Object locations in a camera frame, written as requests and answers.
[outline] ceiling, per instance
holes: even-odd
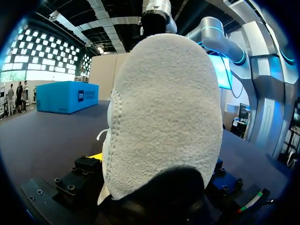
[[[140,40],[140,17],[149,0],[46,0],[29,18],[29,26],[87,48],[91,56],[129,52]],[[226,33],[240,27],[228,14],[205,0],[170,0],[177,34],[186,35],[201,19],[219,19]],[[60,16],[48,20],[54,11]]]

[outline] stitched seam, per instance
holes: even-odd
[[[113,153],[115,150],[115,144],[117,142],[119,133],[120,133],[120,124],[121,124],[121,115],[122,115],[122,103],[121,103],[121,97],[120,94],[116,90],[112,90],[112,100],[114,104],[114,113],[113,113],[113,122],[112,122],[112,136],[111,136],[111,142],[109,148],[111,150],[108,151],[107,156],[107,163],[106,163],[106,176],[107,179],[110,180],[110,172],[111,172],[111,161],[113,159]]]

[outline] crowd of people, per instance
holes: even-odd
[[[27,92],[26,92],[27,81],[24,82],[24,87],[22,86],[21,81],[19,82],[19,86],[16,90],[15,97],[15,107],[18,113],[26,112],[26,101],[27,101]],[[10,89],[8,90],[8,115],[13,114],[14,109],[14,95],[15,92],[13,90],[13,84],[10,85]]]

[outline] white towel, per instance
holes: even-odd
[[[195,167],[207,186],[223,128],[215,69],[198,44],[174,34],[141,41],[120,69],[108,111],[103,175],[115,200],[177,165]]]

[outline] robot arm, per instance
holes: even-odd
[[[141,17],[141,24],[143,27],[143,35],[146,37],[166,33],[166,31],[176,33],[177,26],[171,16],[170,1],[149,0],[146,11]]]
[[[201,44],[212,51],[216,51],[229,59],[234,64],[242,65],[246,60],[245,51],[236,43],[225,37],[221,21],[214,17],[205,17],[198,27],[186,35],[187,38]]]

